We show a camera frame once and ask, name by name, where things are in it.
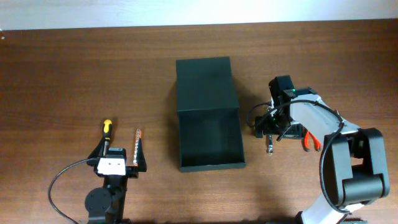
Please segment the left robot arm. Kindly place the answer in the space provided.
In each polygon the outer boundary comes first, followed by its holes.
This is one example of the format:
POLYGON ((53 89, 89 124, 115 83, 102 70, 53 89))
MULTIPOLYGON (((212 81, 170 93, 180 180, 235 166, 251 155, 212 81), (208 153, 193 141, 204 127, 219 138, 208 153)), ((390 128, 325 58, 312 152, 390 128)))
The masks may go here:
POLYGON ((88 156, 87 164, 93 167, 94 173, 104 179, 103 185, 91 190, 85 199, 89 223, 131 223, 124 218, 124 204, 129 179, 136 179, 140 172, 147 170, 142 150, 142 139, 135 142, 133 165, 128 166, 127 153, 124 148, 109 146, 103 138, 88 156))

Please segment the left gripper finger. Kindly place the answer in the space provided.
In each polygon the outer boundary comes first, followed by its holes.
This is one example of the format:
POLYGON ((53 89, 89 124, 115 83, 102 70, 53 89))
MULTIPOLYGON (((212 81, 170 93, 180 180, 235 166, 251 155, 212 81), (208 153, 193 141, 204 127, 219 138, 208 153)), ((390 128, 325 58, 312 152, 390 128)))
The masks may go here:
POLYGON ((95 149, 88 156, 89 159, 96 158, 96 157, 101 157, 101 155, 103 153, 102 150, 104 148, 104 142, 105 142, 105 138, 102 137, 101 140, 99 141, 98 145, 95 147, 95 149))
POLYGON ((139 172, 146 172, 147 171, 147 163, 144 157, 143 147, 142 147, 142 139, 140 138, 137 145, 137 170, 139 172))

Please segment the silver ring wrench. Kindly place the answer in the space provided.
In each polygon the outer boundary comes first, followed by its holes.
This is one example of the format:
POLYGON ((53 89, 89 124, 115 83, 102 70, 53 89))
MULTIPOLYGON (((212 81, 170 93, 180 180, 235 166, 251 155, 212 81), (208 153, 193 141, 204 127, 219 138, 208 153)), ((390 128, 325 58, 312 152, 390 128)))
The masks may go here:
POLYGON ((267 153, 272 155, 273 154, 273 141, 272 141, 272 136, 268 135, 268 148, 267 148, 267 153))

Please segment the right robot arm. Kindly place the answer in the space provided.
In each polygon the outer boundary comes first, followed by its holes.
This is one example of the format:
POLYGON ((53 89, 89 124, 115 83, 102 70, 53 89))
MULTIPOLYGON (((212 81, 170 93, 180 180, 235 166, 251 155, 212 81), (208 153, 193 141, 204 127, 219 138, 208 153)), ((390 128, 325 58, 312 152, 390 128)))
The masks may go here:
POLYGON ((311 136, 320 154, 321 194, 292 223, 347 223, 347 216, 390 191, 382 133, 344 119, 312 88, 297 89, 288 75, 272 79, 267 112, 248 122, 257 138, 311 136))

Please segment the yellow black screwdriver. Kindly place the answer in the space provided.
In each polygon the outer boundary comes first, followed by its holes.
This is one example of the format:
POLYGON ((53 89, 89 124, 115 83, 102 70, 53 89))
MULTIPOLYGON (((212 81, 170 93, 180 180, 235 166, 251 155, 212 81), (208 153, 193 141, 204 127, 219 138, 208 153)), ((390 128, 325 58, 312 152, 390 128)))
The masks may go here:
POLYGON ((113 128, 112 121, 110 119, 106 119, 103 123, 103 139, 104 139, 103 156, 106 155, 109 149, 112 128, 113 128))

